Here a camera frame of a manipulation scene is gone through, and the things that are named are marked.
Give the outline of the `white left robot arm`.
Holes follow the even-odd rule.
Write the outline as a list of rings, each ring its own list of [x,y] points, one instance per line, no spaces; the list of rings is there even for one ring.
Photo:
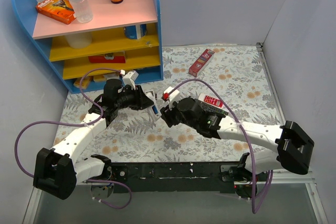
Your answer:
[[[36,157],[33,185],[60,199],[68,198],[78,183],[88,179],[108,181],[113,172],[109,158],[93,154],[78,162],[80,154],[117,117],[120,109],[155,108],[155,95],[140,85],[123,85],[119,79],[108,80],[103,94],[94,100],[83,120],[83,127],[73,130],[51,149],[42,148]]]

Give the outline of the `blue battery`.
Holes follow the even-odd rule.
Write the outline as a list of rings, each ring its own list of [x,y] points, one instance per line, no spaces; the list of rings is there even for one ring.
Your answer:
[[[154,114],[158,114],[156,106],[153,106],[153,111],[154,111]]]

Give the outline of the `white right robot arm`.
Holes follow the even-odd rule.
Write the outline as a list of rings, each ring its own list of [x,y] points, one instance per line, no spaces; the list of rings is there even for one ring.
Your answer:
[[[314,141],[294,121],[284,125],[237,123],[229,116],[201,107],[193,98],[173,102],[160,110],[168,127],[185,124],[206,138],[250,142],[265,151],[249,155],[238,166],[238,176],[251,180],[256,174],[274,169],[286,169],[298,175],[308,173]]]

